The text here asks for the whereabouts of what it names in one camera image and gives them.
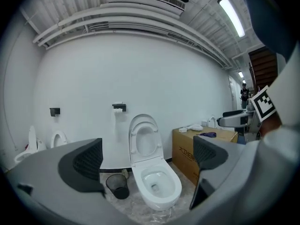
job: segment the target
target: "ceiling light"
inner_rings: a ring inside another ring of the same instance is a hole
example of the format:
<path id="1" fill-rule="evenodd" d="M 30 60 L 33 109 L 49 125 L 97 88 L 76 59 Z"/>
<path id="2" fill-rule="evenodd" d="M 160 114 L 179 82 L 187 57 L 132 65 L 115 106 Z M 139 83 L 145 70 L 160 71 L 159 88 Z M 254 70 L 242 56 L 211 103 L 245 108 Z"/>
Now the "ceiling light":
<path id="1" fill-rule="evenodd" d="M 233 9 L 230 1 L 229 0 L 218 0 L 218 3 L 221 5 L 221 7 L 225 10 L 227 15 L 229 16 L 239 37 L 241 38 L 241 37 L 245 36 L 245 32 L 242 27 L 242 24 L 240 23 L 239 17 L 236 14 L 235 10 Z"/>

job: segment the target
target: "black wastebasket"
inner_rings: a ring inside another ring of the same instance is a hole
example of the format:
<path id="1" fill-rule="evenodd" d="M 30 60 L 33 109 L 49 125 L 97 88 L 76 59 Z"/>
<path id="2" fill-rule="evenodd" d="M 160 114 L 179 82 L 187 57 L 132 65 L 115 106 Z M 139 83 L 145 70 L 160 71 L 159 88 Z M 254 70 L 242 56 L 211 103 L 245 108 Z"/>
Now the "black wastebasket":
<path id="1" fill-rule="evenodd" d="M 121 174 L 114 174 L 106 180 L 106 185 L 112 194 L 118 199 L 125 199 L 129 196 L 129 189 L 126 178 Z"/>

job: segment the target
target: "cardboard box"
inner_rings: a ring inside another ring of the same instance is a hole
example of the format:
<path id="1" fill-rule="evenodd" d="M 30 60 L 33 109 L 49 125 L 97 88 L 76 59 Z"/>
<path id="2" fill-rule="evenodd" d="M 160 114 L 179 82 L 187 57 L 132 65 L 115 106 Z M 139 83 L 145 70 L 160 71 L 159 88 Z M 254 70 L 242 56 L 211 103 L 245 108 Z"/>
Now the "cardboard box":
<path id="1" fill-rule="evenodd" d="M 200 133 L 215 132 L 219 139 L 227 142 L 236 143 L 238 133 L 228 130 L 222 130 L 211 127 L 203 127 L 203 131 L 188 130 L 186 133 L 179 132 L 179 129 L 173 130 L 172 136 L 172 161 L 181 170 L 181 172 L 197 185 L 199 179 L 199 166 L 193 153 L 193 137 Z"/>

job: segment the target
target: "person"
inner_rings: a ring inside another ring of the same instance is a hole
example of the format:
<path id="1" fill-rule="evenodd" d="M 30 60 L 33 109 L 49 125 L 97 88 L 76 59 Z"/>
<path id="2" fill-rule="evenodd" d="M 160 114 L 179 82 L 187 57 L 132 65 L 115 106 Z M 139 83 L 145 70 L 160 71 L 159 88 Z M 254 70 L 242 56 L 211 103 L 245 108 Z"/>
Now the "person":
<path id="1" fill-rule="evenodd" d="M 240 90 L 241 93 L 241 99 L 242 99 L 242 109 L 246 109 L 247 106 L 247 100 L 249 98 L 249 89 L 246 88 L 246 84 L 242 84 L 243 89 Z"/>

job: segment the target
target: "white toilet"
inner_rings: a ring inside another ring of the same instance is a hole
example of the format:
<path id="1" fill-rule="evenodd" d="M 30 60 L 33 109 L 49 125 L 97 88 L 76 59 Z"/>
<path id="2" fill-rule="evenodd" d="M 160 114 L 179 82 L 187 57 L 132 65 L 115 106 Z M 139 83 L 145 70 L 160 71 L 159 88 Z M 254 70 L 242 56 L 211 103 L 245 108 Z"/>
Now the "white toilet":
<path id="1" fill-rule="evenodd" d="M 57 130 L 52 135 L 50 148 L 59 147 L 67 143 L 66 135 L 62 131 Z"/>
<path id="2" fill-rule="evenodd" d="M 171 208 L 179 199 L 182 186 L 164 159 L 156 122 L 146 114 L 134 117 L 128 137 L 132 172 L 143 200 L 157 211 Z"/>
<path id="3" fill-rule="evenodd" d="M 26 157 L 33 153 L 46 150 L 46 145 L 36 137 L 36 131 L 34 129 L 34 126 L 31 126 L 29 129 L 28 140 L 29 143 L 27 149 L 15 157 L 16 164 L 22 162 Z"/>

